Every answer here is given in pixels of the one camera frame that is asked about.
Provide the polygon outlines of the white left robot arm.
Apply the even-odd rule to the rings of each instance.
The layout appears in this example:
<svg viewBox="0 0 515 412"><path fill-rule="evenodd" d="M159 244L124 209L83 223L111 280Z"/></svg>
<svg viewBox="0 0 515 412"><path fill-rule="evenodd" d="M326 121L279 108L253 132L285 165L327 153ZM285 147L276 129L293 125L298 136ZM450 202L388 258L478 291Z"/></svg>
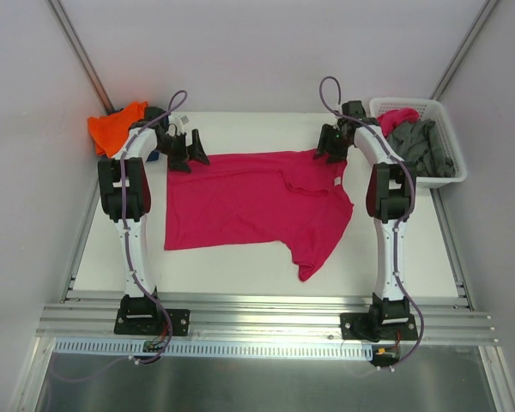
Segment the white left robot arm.
<svg viewBox="0 0 515 412"><path fill-rule="evenodd" d="M100 204L114 223L122 246L125 273L120 317L133 318L144 333L154 333L163 322L157 284L150 273L146 226L151 191L145 162L158 152L166 156L168 169L190 173L190 161L210 164L199 131L185 131L185 117L169 117L174 110L148 106L143 117L127 129L127 138L114 154L98 162Z"/></svg>

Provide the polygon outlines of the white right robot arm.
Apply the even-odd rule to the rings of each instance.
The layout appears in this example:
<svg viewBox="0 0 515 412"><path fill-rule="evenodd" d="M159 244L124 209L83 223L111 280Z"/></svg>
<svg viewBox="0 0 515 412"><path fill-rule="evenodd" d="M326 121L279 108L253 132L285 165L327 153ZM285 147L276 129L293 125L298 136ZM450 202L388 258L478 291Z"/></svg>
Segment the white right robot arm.
<svg viewBox="0 0 515 412"><path fill-rule="evenodd" d="M366 209L377 234L378 276L367 329L384 339L410 315L409 297L403 291L403 237L415 206L415 172L391 148L377 120L367 116L359 100L343 103L333 113L336 122L322 126L314 157L341 162L354 147L372 168Z"/></svg>

